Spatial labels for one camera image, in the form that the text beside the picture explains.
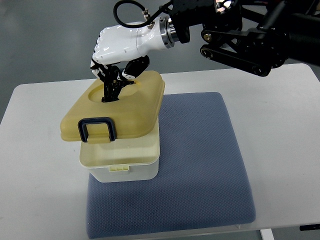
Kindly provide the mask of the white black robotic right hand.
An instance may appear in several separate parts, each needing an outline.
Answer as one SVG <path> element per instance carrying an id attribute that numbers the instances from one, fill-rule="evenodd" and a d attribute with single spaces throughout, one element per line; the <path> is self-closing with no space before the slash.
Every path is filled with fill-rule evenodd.
<path id="1" fill-rule="evenodd" d="M 132 22 L 104 28 L 91 57 L 92 73 L 114 90 L 130 85 L 150 64 L 147 54 L 174 46 L 168 17 L 156 17 L 153 23 L 140 26 Z"/>

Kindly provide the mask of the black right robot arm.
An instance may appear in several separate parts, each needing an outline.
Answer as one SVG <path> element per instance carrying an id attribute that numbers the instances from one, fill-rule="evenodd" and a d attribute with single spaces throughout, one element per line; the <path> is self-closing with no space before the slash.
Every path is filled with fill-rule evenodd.
<path id="1" fill-rule="evenodd" d="M 319 65 L 320 3 L 317 0 L 171 0 L 169 34 L 188 43 L 191 26 L 202 25 L 207 59 L 260 76 L 287 59 Z"/>

